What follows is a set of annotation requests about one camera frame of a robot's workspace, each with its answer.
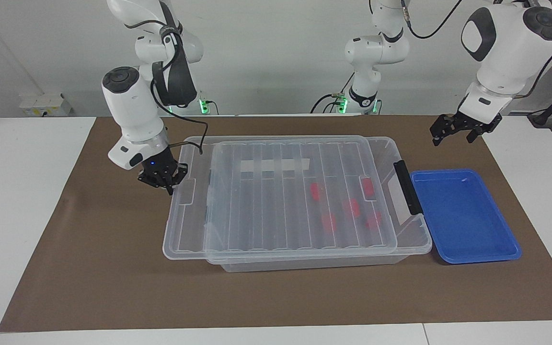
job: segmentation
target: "brown mat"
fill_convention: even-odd
[[[517,237],[514,262],[225,273],[162,252],[170,199],[114,166],[120,136],[98,118],[17,287],[0,332],[552,319],[552,259],[483,140],[435,148],[433,116],[211,118],[210,135],[363,135],[397,142],[411,171],[472,168]],[[173,118],[170,138],[201,127]]]

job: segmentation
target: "white tabletop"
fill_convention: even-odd
[[[93,122],[0,118],[0,320]],[[552,133],[507,117],[483,137],[552,256]],[[552,321],[0,334],[7,343],[552,344]]]

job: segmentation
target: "container handle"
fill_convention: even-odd
[[[414,190],[414,185],[412,184],[412,179],[410,179],[410,173],[406,167],[406,162],[403,160],[393,163],[395,167],[395,172],[397,174],[397,179],[399,184],[402,187],[403,197],[406,199],[408,204],[408,210],[413,216],[416,214],[422,214],[423,208],[421,207],[421,201]]]

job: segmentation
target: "blue tray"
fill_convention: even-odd
[[[411,175],[440,257],[449,264],[516,260],[521,247],[473,170]]]

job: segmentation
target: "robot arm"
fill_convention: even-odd
[[[163,105],[193,101],[197,91],[187,52],[196,62],[203,47],[161,0],[108,0],[108,6],[125,26],[145,32],[136,41],[136,53],[146,64],[115,68],[103,77],[103,95],[122,132],[108,157],[126,170],[142,164],[138,179],[171,195],[187,167],[173,158],[156,98]]]
[[[346,44],[346,60],[355,68],[353,84],[346,98],[350,112],[372,111],[381,81],[376,65],[389,65],[404,61],[410,51],[403,35],[403,12],[400,0],[375,0],[372,22],[378,35],[351,39]]]
[[[552,56],[552,0],[483,6],[470,16],[461,42],[481,66],[456,114],[431,126],[436,146],[462,130],[471,131],[473,142],[499,124],[499,112]]]

